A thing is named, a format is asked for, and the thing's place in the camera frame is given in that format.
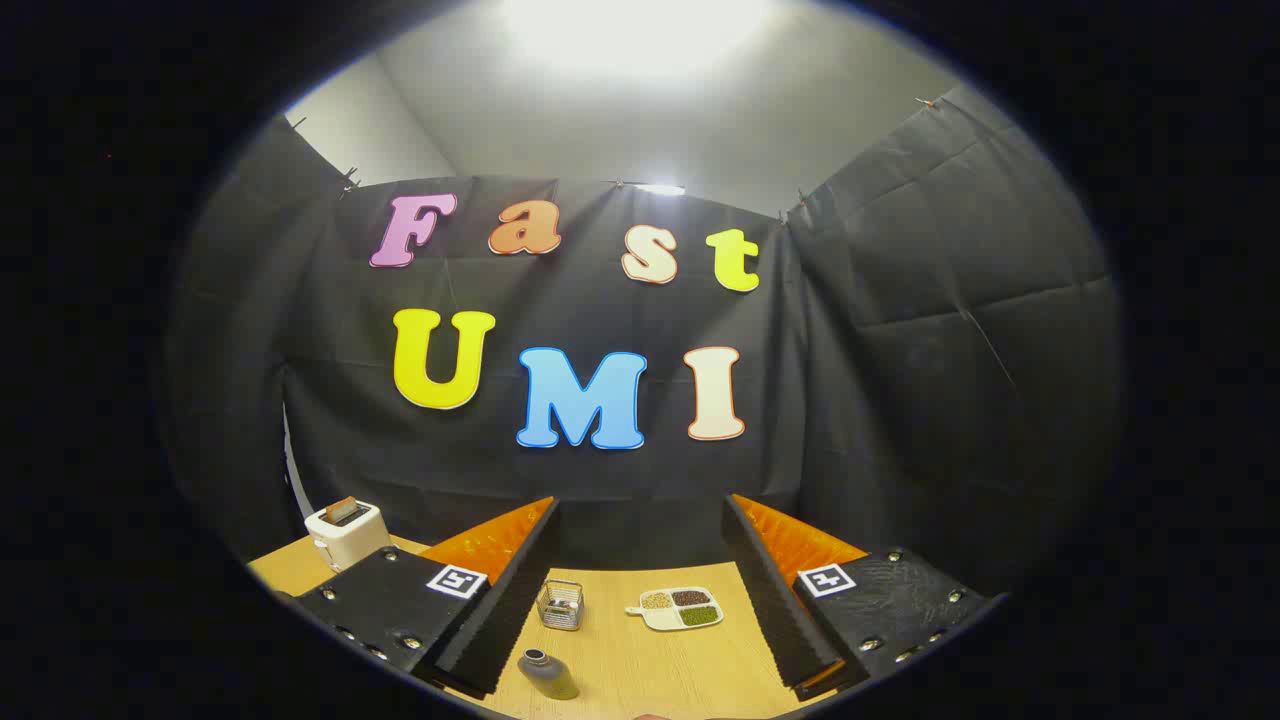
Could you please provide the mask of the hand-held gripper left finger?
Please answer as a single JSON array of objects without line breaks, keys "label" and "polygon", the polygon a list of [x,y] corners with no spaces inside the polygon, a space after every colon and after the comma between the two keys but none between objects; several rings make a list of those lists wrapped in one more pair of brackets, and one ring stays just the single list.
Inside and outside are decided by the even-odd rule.
[{"label": "hand-held gripper left finger", "polygon": [[497,692],[561,543],[540,498],[438,544],[378,533],[340,562],[343,527],[275,552],[275,588],[340,644],[475,700]]}]

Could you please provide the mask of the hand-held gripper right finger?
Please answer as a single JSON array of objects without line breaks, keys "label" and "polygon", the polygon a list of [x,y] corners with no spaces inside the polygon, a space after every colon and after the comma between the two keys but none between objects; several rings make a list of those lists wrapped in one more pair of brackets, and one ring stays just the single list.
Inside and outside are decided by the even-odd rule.
[{"label": "hand-held gripper right finger", "polygon": [[800,701],[900,673],[1006,600],[913,550],[863,550],[740,495],[724,497],[721,533],[781,680]]}]

